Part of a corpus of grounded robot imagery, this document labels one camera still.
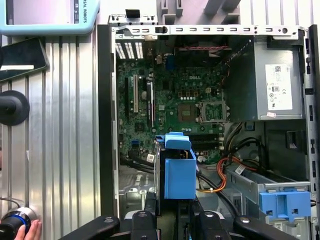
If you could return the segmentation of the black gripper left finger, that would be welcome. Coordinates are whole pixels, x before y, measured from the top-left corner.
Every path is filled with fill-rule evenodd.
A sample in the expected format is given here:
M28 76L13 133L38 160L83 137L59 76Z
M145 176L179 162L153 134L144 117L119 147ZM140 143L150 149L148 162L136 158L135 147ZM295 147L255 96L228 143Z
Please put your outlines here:
M131 218L99 216L61 237L62 240L157 240L156 194L146 194L143 210Z

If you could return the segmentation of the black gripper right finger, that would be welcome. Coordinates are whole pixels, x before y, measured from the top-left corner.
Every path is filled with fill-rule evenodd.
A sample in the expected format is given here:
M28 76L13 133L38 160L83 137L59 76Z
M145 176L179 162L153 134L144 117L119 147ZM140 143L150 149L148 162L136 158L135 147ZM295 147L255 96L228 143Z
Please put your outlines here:
M198 199L181 201L177 210L178 240L295 240L255 217L240 215L232 221L203 210Z

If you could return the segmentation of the person's hand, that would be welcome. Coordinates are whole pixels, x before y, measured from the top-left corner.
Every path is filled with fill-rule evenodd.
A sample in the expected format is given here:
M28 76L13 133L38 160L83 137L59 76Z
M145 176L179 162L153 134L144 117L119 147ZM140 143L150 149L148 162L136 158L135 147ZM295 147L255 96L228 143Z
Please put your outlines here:
M34 220L26 233L26 226L22 225L18 229L15 240L39 240L42 232L42 223L40 220Z

